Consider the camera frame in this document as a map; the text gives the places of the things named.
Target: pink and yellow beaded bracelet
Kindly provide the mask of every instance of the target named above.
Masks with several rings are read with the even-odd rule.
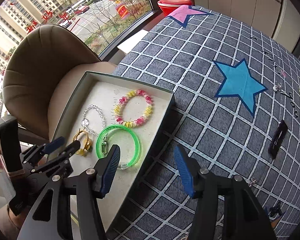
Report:
[[[132,121],[132,122],[126,122],[121,117],[121,111],[122,108],[130,98],[133,98],[135,96],[143,96],[146,99],[147,106],[146,110],[144,111],[143,115],[139,117],[138,119]],[[114,107],[114,118],[117,120],[117,122],[121,125],[124,125],[126,127],[136,127],[138,125],[142,125],[150,116],[152,112],[152,99],[151,97],[143,90],[131,90],[128,92],[124,97],[119,99],[119,103]]]

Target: screw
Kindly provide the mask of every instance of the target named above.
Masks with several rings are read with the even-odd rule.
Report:
[[[86,173],[91,175],[91,174],[95,173],[95,170],[94,170],[94,168],[89,168],[86,170]]]
[[[209,173],[209,170],[207,168],[201,168],[200,169],[200,173],[201,174],[208,174]]]
[[[52,181],[58,181],[60,179],[60,176],[59,175],[54,175],[52,177]]]
[[[242,181],[243,179],[242,179],[242,177],[240,175],[235,175],[234,176],[234,180],[235,181]]]

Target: chair seat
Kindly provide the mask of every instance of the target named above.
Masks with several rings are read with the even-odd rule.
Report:
[[[60,117],[78,82],[86,71],[112,73],[116,65],[109,62],[81,64],[71,69],[58,83],[48,108],[49,140],[52,139]]]

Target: blue star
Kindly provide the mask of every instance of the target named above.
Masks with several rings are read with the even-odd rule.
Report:
[[[255,95],[266,91],[267,88],[251,76],[246,60],[241,60],[235,66],[217,61],[214,63],[225,77],[215,97],[239,97],[250,114],[254,116],[256,110]]]

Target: beige chair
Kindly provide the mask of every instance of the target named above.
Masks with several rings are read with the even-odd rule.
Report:
[[[44,25],[29,33],[11,56],[3,101],[22,126],[49,139],[85,71],[112,73],[115,67],[101,62],[67,29]]]

